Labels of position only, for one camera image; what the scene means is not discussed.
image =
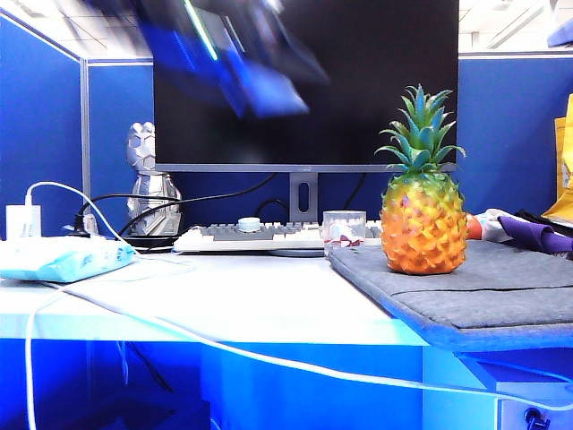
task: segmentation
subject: ceiling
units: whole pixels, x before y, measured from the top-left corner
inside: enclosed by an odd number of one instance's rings
[[[130,14],[104,16],[82,0],[0,0],[0,8],[78,56],[150,57]],[[459,0],[459,52],[546,51],[548,34],[570,19],[573,0]]]

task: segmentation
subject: yellow bag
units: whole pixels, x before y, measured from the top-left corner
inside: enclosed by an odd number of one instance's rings
[[[556,222],[573,222],[573,94],[569,95],[567,115],[555,119],[557,152],[557,201],[543,216]]]

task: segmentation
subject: robot figurine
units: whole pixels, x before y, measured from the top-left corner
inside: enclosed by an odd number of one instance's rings
[[[171,176],[155,170],[155,125],[149,122],[132,125],[127,140],[127,162],[137,172],[133,194],[181,200],[181,193],[175,187]],[[143,212],[167,202],[171,200],[129,198],[129,217],[134,219]],[[132,224],[129,233],[132,236],[174,236],[178,233],[180,221],[179,205],[167,206]]]

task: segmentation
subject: white round knob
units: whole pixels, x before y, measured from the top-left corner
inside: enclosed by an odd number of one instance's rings
[[[252,233],[261,229],[261,219],[256,217],[241,218],[237,221],[237,229],[244,233]]]

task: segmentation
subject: white desk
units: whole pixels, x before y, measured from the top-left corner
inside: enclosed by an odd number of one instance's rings
[[[218,340],[426,345],[323,258],[158,258],[84,281],[81,289],[120,308],[135,306],[137,314],[177,320]],[[52,294],[53,289],[33,282],[0,279],[0,338],[23,338],[29,314]],[[38,313],[34,338],[188,340],[67,295]]]

